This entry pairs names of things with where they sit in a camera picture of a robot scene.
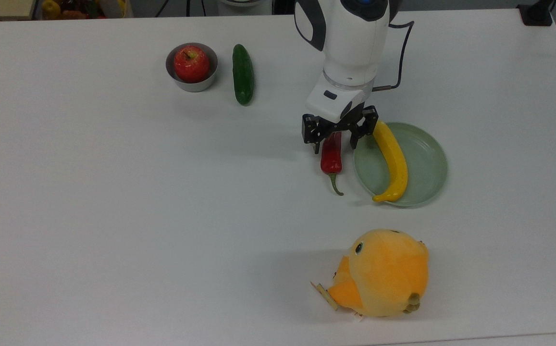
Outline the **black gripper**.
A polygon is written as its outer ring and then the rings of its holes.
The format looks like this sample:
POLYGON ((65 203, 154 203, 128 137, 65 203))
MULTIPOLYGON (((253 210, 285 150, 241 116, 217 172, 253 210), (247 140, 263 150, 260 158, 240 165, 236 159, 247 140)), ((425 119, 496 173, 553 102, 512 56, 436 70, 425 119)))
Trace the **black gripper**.
POLYGON ((357 105, 348 111, 344 110, 341 118, 336 121, 326 120, 312 114, 302 116, 302 137, 306 144, 312 144, 315 155, 321 151, 322 142, 334 132, 348 131, 351 133, 349 145, 355 150, 359 139, 372 135, 379 115, 375 106, 357 105))

